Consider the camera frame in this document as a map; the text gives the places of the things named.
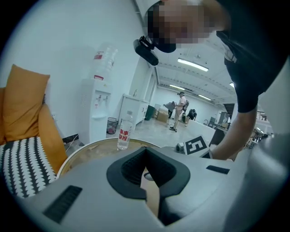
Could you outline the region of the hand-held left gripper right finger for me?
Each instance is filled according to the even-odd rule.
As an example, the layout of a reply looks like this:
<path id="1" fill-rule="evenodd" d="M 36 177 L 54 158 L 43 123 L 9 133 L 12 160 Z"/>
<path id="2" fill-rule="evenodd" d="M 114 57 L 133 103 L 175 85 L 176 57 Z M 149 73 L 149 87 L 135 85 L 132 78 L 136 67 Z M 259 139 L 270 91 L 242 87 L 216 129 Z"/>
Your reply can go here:
<path id="1" fill-rule="evenodd" d="M 155 152 L 172 158 L 190 171 L 177 195 L 165 198 L 165 225 L 150 215 L 148 232 L 245 232 L 265 214 L 288 178 L 288 136 L 274 135 L 236 161 L 188 157 L 169 150 Z"/>

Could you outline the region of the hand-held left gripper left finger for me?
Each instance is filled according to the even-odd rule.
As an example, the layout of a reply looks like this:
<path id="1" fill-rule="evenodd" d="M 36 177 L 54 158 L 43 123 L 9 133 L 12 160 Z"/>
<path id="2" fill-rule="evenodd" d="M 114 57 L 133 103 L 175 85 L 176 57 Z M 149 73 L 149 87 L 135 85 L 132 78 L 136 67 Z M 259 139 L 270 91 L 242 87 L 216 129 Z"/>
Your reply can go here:
<path id="1" fill-rule="evenodd" d="M 164 228 L 143 199 L 125 198 L 107 181 L 106 171 L 125 150 L 72 168 L 40 193 L 19 201 L 21 209 L 45 232 L 156 232 Z M 60 222 L 47 216 L 65 190 L 81 189 L 74 201 L 63 200 L 67 211 Z"/>

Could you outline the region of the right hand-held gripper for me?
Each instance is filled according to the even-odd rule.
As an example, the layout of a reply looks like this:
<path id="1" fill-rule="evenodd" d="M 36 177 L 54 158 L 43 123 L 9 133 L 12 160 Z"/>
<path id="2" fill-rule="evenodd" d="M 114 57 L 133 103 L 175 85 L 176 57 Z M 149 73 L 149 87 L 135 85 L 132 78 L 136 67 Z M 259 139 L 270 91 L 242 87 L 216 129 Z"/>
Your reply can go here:
<path id="1" fill-rule="evenodd" d="M 212 153 L 209 146 L 206 144 L 204 137 L 198 135 L 191 140 L 176 145 L 176 152 L 193 156 L 212 159 Z"/>

